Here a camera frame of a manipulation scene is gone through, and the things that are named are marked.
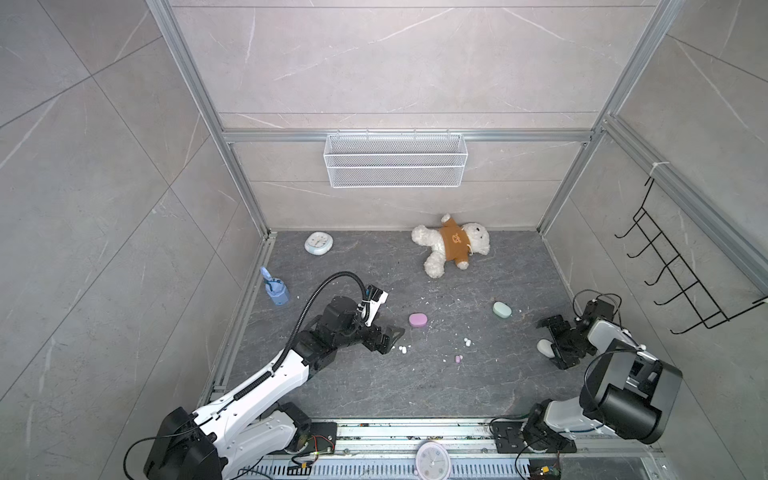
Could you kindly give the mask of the mint green earbud charging case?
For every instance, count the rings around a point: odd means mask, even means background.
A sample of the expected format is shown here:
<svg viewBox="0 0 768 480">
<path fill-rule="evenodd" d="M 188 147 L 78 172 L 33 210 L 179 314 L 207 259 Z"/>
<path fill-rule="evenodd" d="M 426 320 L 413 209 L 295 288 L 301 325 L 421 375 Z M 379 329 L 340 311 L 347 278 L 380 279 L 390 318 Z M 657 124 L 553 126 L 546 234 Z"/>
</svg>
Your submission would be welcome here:
<svg viewBox="0 0 768 480">
<path fill-rule="evenodd" d="M 509 305 L 506 303 L 496 301 L 492 305 L 492 311 L 493 313 L 502 319 L 507 319 L 512 315 L 512 309 Z"/>
</svg>

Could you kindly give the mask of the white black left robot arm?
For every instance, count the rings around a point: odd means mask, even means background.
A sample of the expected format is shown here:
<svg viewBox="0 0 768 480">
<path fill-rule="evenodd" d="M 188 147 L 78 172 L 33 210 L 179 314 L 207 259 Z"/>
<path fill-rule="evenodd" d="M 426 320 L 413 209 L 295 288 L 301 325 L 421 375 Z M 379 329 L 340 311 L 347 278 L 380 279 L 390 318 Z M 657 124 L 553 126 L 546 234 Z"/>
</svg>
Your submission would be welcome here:
<svg viewBox="0 0 768 480">
<path fill-rule="evenodd" d="M 361 344 L 388 354 L 401 327 L 376 324 L 388 294 L 340 271 L 309 296 L 285 346 L 261 370 L 218 399 L 189 412 L 178 407 L 148 437 L 148 479 L 237 479 L 266 455 L 297 449 L 308 416 L 282 398 L 330 365 L 338 350 Z"/>
</svg>

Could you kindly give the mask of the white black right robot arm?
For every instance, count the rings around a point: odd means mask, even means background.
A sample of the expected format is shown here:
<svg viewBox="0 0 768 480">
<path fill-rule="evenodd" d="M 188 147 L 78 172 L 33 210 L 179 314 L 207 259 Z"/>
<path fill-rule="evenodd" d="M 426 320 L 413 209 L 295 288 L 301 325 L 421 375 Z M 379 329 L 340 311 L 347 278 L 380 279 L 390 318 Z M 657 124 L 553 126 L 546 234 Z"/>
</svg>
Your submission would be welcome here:
<svg viewBox="0 0 768 480">
<path fill-rule="evenodd" d="M 490 420 L 498 452 L 574 453 L 577 437 L 591 433 L 646 445 L 660 439 L 683 374 L 624 328 L 621 303 L 617 294 L 594 292 L 573 320 L 556 315 L 539 321 L 549 333 L 537 344 L 541 355 L 560 370 L 588 362 L 582 387 L 571 399 L 547 399 L 526 415 Z"/>
</svg>

